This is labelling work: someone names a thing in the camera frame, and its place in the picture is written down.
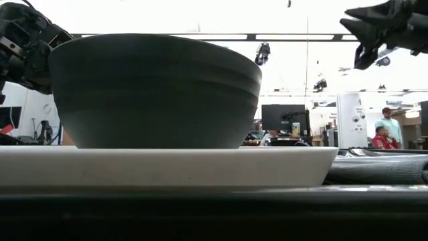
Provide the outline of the white pillar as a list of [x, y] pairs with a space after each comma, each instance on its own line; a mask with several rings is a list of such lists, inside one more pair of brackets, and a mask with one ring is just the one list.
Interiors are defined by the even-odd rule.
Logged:
[[341, 149], [367, 147], [366, 112], [359, 93], [337, 96], [338, 146]]

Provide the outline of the white round plate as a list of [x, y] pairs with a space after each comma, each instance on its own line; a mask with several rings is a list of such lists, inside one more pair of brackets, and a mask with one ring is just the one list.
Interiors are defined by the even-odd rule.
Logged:
[[0, 146], [0, 186], [315, 187], [336, 147]]

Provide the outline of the cluttered background desk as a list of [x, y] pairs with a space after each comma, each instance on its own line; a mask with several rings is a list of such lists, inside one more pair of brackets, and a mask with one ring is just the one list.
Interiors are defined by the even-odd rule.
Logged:
[[[263, 139], [263, 134], [249, 133], [241, 146], [256, 147], [260, 146], [260, 142]], [[337, 147], [336, 141], [329, 141], [328, 138], [322, 138], [321, 136], [304, 135], [298, 138], [293, 138], [291, 135], [281, 134], [276, 138], [272, 138], [267, 146], [314, 146], [314, 147]]]

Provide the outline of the person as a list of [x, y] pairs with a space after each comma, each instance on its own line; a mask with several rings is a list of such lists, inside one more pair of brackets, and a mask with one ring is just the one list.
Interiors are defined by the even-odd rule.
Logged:
[[376, 123], [375, 127], [384, 127], [388, 130], [389, 141], [395, 140], [398, 144], [398, 149], [403, 148], [403, 137], [399, 122], [392, 118], [392, 110], [389, 107], [382, 109], [383, 117]]
[[398, 149], [397, 140], [389, 134], [384, 126], [375, 129], [376, 135], [372, 138], [372, 145], [377, 149]]
[[269, 130], [265, 133], [265, 135], [263, 136], [263, 139], [260, 142], [260, 146], [267, 146], [268, 143], [271, 141], [272, 138], [276, 138], [278, 137], [278, 135], [280, 134], [279, 130]]

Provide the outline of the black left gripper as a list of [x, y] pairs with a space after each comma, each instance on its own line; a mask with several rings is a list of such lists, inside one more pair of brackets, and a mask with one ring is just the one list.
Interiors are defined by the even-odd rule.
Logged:
[[51, 94], [49, 55], [72, 39], [50, 22], [0, 21], [0, 95], [6, 82]]

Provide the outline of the grey napkin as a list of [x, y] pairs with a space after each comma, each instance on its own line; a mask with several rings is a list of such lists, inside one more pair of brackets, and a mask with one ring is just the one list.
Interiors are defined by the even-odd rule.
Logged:
[[330, 185], [428, 185], [428, 155], [337, 157]]

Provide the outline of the black computer monitor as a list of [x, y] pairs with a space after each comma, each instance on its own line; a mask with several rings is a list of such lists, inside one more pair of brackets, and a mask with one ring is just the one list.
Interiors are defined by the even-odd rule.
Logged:
[[303, 104], [265, 104], [261, 106], [261, 122], [264, 130], [291, 131], [293, 123], [300, 130], [308, 130], [307, 110]]

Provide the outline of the dark wall screen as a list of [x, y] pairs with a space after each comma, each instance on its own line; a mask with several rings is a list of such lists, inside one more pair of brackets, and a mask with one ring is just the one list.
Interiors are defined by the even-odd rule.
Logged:
[[8, 125], [18, 129], [20, 124], [21, 111], [21, 106], [0, 107], [0, 129], [3, 129]]

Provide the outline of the black overhead frame bar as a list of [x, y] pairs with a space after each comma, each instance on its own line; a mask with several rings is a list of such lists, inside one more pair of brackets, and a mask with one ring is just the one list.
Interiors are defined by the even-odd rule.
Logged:
[[168, 33], [208, 42], [357, 42], [349, 33]]

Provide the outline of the black bowl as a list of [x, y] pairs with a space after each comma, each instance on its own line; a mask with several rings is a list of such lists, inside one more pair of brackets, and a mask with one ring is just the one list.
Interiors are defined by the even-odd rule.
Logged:
[[233, 50], [169, 35], [73, 39], [49, 55], [61, 123], [81, 149], [236, 149], [260, 68]]

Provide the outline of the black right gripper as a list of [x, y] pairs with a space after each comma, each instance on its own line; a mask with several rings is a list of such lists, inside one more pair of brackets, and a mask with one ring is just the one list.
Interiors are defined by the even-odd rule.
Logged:
[[360, 42], [354, 68], [367, 69], [379, 58], [379, 48], [404, 48], [411, 55], [428, 54], [428, 0], [388, 0], [387, 2], [347, 9], [343, 25]]

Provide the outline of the black serving tray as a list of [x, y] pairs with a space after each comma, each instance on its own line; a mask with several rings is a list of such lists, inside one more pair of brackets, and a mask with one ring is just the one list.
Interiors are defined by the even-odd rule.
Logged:
[[428, 185], [0, 186], [0, 241], [428, 241]]

